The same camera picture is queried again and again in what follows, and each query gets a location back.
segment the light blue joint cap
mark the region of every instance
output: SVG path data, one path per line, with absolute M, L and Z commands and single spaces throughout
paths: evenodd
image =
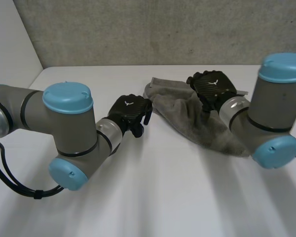
M 52 111 L 76 115 L 93 107 L 90 89 L 78 82 L 62 82 L 49 86 L 43 93 L 45 106 Z
M 88 177 L 74 164 L 61 159 L 55 158 L 49 164 L 49 174 L 57 184 L 65 189 L 76 191 L 86 182 Z
M 296 138 L 290 135 L 269 140 L 259 146 L 252 155 L 263 168 L 279 168 L 296 157 Z
M 276 53 L 267 56 L 259 77 L 273 83 L 296 83 L 296 53 Z

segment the gray towel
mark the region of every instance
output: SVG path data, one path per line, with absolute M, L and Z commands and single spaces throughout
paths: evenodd
M 216 111 L 202 112 L 197 94 L 185 82 L 152 78 L 144 97 L 152 101 L 155 113 L 190 141 L 226 155 L 249 155 Z

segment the white table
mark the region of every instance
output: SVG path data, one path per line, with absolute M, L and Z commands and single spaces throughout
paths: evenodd
M 122 94 L 142 94 L 151 77 L 186 80 L 222 70 L 251 98 L 258 66 L 58 67 L 31 88 L 78 81 L 94 98 L 96 120 Z M 296 137 L 296 125 L 293 129 Z M 33 189 L 56 184 L 49 135 L 18 130 L 0 140 L 8 164 Z M 251 158 L 203 149 L 152 115 L 142 138 L 130 133 L 82 190 L 33 200 L 0 181 L 0 237 L 296 237 L 296 159 L 264 170 Z

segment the gray concrete wall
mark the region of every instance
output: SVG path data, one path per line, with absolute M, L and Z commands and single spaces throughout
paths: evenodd
M 259 64 L 296 52 L 296 0 L 14 0 L 43 66 Z

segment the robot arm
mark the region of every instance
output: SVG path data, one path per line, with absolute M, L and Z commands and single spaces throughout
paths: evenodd
M 265 58 L 251 102 L 237 94 L 222 72 L 196 73 L 187 83 L 203 103 L 216 110 L 230 131 L 264 168 L 279 168 L 296 157 L 296 54 Z
M 0 85 L 0 138 L 17 129 L 54 137 L 57 157 L 49 173 L 61 187 L 80 189 L 104 160 L 116 152 L 123 135 L 131 130 L 140 137 L 152 113 L 141 96 L 121 96 L 108 116 L 95 123 L 90 89 L 65 82 L 45 91 Z

